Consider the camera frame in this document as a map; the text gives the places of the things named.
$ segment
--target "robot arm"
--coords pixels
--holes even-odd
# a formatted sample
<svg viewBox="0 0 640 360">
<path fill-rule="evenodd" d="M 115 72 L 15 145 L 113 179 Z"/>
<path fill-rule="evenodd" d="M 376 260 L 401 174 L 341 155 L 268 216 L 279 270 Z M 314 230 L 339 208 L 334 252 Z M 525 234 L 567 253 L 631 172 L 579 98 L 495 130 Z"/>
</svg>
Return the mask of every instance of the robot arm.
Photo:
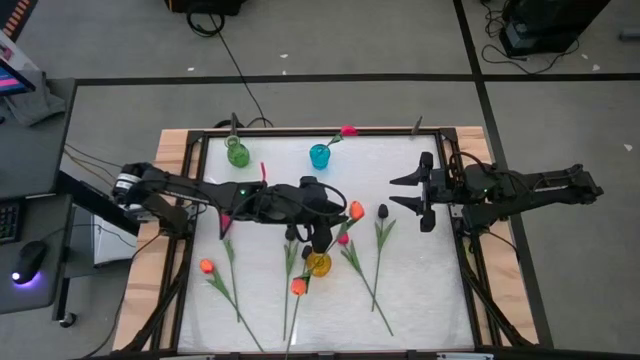
<svg viewBox="0 0 640 360">
<path fill-rule="evenodd" d="M 325 189 L 336 192 L 343 204 L 329 201 Z M 215 207 L 234 221 L 283 224 L 290 228 L 303 225 L 309 230 L 309 238 L 300 240 L 311 241 L 318 253 L 325 252 L 331 243 L 331 227 L 348 219 L 341 215 L 347 207 L 345 197 L 312 176 L 301 178 L 299 187 L 267 186 L 264 181 L 213 184 L 177 176 L 148 163 L 135 163 L 122 168 L 112 194 L 125 208 L 139 204 L 160 220 L 161 229 L 178 238 L 193 233 L 191 216 L 160 195 Z"/>
<path fill-rule="evenodd" d="M 431 210 L 434 203 L 463 205 L 464 225 L 471 231 L 545 205 L 591 204 L 604 193 L 579 164 L 565 170 L 520 174 L 483 164 L 466 153 L 454 155 L 471 156 L 476 164 L 462 170 L 461 162 L 452 161 L 455 156 L 451 156 L 448 167 L 434 170 L 433 155 L 424 152 L 413 174 L 391 181 L 394 185 L 422 184 L 422 197 L 392 196 L 390 199 L 422 215 L 420 229 L 423 232 L 435 226 L 435 213 Z"/>
</svg>

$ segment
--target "small glass jar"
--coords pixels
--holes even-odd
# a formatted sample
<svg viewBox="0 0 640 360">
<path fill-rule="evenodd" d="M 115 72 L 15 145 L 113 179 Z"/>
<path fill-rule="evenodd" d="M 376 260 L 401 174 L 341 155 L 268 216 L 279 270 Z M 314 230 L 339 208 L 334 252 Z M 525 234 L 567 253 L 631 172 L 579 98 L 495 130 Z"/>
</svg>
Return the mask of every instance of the small glass jar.
<svg viewBox="0 0 640 360">
<path fill-rule="evenodd" d="M 318 254 L 311 252 L 307 257 L 307 268 L 311 269 L 311 275 L 323 277 L 331 270 L 331 256 L 329 254 Z"/>
<path fill-rule="evenodd" d="M 309 150 L 309 156 L 311 157 L 311 164 L 314 168 L 322 170 L 329 165 L 329 158 L 331 157 L 331 150 L 324 144 L 313 145 Z"/>
<path fill-rule="evenodd" d="M 243 168 L 249 164 L 249 149 L 240 143 L 240 138 L 231 135 L 224 139 L 227 147 L 227 159 L 231 165 Z"/>
</svg>

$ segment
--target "monitor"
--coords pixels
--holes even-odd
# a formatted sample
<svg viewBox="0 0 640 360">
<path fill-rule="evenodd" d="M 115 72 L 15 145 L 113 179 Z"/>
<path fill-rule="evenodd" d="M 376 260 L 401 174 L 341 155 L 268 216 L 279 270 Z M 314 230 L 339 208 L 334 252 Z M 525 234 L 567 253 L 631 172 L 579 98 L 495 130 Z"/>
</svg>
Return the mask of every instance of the monitor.
<svg viewBox="0 0 640 360">
<path fill-rule="evenodd" d="M 0 59 L 0 96 L 15 95 L 35 90 L 29 80 Z"/>
</svg>

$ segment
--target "green vase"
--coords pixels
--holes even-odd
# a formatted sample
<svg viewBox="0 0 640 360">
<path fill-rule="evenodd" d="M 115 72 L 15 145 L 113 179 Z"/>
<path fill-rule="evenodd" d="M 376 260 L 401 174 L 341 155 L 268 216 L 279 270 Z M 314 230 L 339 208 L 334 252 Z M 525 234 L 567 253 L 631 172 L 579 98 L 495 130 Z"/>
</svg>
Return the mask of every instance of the green vase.
<svg viewBox="0 0 640 360">
<path fill-rule="evenodd" d="M 227 159 L 231 165 L 243 168 L 249 164 L 249 149 L 240 143 L 240 138 L 231 135 L 224 140 L 227 146 Z"/>
</svg>

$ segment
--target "gray carpet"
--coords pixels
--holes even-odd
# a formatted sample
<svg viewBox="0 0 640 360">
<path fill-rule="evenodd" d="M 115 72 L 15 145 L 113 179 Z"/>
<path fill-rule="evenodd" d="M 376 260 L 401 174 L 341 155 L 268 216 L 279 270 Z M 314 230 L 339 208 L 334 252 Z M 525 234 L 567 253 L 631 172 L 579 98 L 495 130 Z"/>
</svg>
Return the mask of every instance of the gray carpet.
<svg viewBox="0 0 640 360">
<path fill-rule="evenodd" d="M 229 20 L 225 36 L 246 74 L 469 73 L 451 1 L 374 3 L 252 0 Z M 464 6 L 479 51 L 490 43 L 483 31 L 485 9 L 475 0 Z M 619 29 L 637 23 L 638 15 L 634 0 L 613 0 L 585 33 L 581 49 L 552 72 L 591 73 L 594 64 L 601 72 L 639 71 L 640 44 L 615 38 Z M 196 37 L 183 16 L 156 0 L 42 1 L 18 45 L 52 77 L 236 75 L 218 39 Z M 548 60 L 535 57 L 528 66 Z M 481 65 L 487 73 L 517 73 L 509 65 Z M 251 87 L 277 126 L 410 125 L 420 115 L 423 125 L 484 124 L 471 83 Z M 634 306 L 640 296 L 634 183 L 640 175 L 640 86 L 495 83 L 487 88 L 513 169 L 581 162 L 605 188 L 591 207 L 558 205 L 524 216 L 556 346 L 640 353 L 640 311 Z M 81 87 L 68 141 L 117 163 L 152 160 L 162 129 L 210 127 L 232 111 L 245 122 L 258 115 L 241 85 Z M 624 144 L 634 148 L 628 152 Z M 63 169 L 109 190 L 66 160 Z M 51 323 L 51 309 L 0 316 L 3 360 L 68 359 L 88 352 L 109 330 L 125 274 L 122 269 L 72 282 L 69 310 L 81 320 L 71 329 Z"/>
</svg>

